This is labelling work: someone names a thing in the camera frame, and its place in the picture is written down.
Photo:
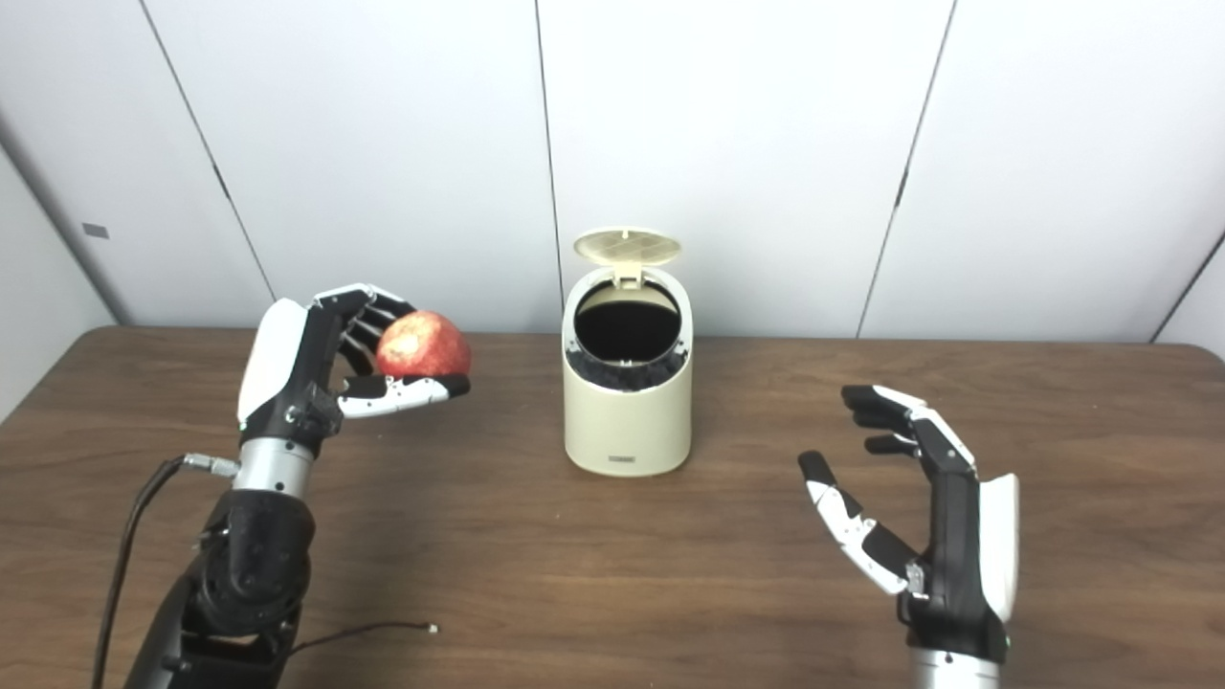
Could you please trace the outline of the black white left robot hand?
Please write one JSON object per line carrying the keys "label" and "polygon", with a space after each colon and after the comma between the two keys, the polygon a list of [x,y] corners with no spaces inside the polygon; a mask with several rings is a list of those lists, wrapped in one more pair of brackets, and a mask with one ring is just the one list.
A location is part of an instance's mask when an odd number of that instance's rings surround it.
{"label": "black white left robot hand", "polygon": [[239,441],[316,454],[345,421],[420,409],[470,391],[473,353],[436,311],[370,283],[265,313],[236,401]]}

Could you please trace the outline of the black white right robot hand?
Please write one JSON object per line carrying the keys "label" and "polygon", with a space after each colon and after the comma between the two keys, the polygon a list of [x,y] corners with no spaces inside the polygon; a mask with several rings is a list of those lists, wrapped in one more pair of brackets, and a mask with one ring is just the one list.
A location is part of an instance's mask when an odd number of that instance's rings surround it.
{"label": "black white right robot hand", "polygon": [[1019,573],[1019,481],[982,481],[971,450],[922,398],[848,385],[842,401],[872,429],[875,456],[915,459],[930,488],[927,546],[907,546],[835,481],[818,451],[799,457],[813,509],[842,553],[895,602],[918,687],[996,688],[1011,646]]}

